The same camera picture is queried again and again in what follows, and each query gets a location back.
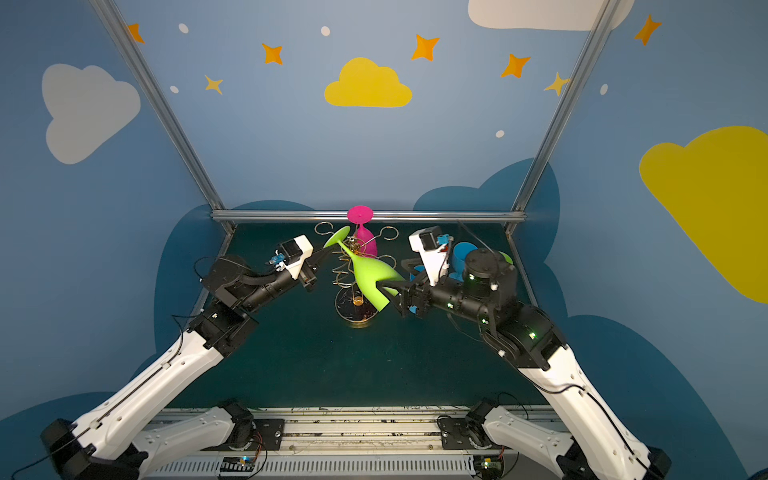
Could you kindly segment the green wine glass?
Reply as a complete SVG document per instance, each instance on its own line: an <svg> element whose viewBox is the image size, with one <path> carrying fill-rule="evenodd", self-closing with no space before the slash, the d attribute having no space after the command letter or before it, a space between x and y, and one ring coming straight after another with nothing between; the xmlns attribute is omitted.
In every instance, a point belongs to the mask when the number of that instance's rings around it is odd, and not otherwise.
<svg viewBox="0 0 768 480"><path fill-rule="evenodd" d="M509 263L509 264L511 264L511 265L513 265L513 264L514 264L514 262L513 262L512 258L510 257L510 255L508 255L508 254L507 254L507 253L505 253L505 252L499 252L499 253L502 255L502 257L505 259L505 261L506 261L507 263Z"/></svg>
<svg viewBox="0 0 768 480"><path fill-rule="evenodd" d="M382 281L400 281L404 278L384 261L356 254L345 244L345 239L349 233L350 228L348 226L337 230L326 241L324 247L338 245L347 254L353 264L355 280L362 295L377 311L382 311L390 303L390 299L382 300L376 296L377 283Z"/></svg>

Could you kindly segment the pink wine glass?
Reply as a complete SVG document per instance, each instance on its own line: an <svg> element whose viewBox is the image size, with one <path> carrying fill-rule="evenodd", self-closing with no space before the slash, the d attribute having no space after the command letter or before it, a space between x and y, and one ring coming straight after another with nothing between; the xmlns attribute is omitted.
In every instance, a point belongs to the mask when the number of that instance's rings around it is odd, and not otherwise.
<svg viewBox="0 0 768 480"><path fill-rule="evenodd" d="M375 235L366 227L374 216L374 212L367 206L355 206L347 212L347 219L356 226L354 233L357 251L360 256L376 258L378 248Z"/></svg>

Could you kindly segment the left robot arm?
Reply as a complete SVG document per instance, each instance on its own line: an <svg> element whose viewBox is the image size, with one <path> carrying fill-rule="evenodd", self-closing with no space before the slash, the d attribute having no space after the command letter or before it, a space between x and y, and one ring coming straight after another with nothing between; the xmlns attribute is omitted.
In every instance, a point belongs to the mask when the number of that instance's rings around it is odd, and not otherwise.
<svg viewBox="0 0 768 480"><path fill-rule="evenodd" d="M253 416L227 401L173 426L147 425L183 390L239 349L258 323L255 314L294 287L310 290L331 248L314 250L301 235L279 245L260 274L238 256L221 256L201 280L211 303L173 345L121 390L74 421L57 419L41 441L62 479L142 479L195 451L245 447Z"/></svg>

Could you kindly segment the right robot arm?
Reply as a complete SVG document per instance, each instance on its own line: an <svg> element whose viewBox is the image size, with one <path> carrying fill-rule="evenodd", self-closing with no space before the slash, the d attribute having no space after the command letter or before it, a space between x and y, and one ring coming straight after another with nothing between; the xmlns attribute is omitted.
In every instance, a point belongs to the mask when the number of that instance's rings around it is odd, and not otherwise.
<svg viewBox="0 0 768 480"><path fill-rule="evenodd" d="M389 271L373 284L400 314L441 309L477 323L483 342L526 378L565 426L557 432L483 401L467 415L495 445L509 447L560 479L663 479L671 460L637 439L580 367L564 334L547 314L522 303L517 271L500 252L471 251L463 279L445 269L449 250L422 253L422 271L407 280Z"/></svg>

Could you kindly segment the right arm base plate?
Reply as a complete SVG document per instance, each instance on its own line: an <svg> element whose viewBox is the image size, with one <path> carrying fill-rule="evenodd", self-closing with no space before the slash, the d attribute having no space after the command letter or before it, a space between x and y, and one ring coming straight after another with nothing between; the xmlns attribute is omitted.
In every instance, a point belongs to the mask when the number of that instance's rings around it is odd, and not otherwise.
<svg viewBox="0 0 768 480"><path fill-rule="evenodd" d="M499 450L503 447L494 443L474 420L440 415L435 421L444 450Z"/></svg>

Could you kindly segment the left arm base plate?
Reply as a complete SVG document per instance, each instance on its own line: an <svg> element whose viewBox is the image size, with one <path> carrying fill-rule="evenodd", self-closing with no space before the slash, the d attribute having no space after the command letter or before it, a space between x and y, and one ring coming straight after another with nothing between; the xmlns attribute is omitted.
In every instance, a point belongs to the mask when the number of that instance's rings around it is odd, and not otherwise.
<svg viewBox="0 0 768 480"><path fill-rule="evenodd" d="M242 450L279 451L284 437L285 420L257 418L251 421Z"/></svg>

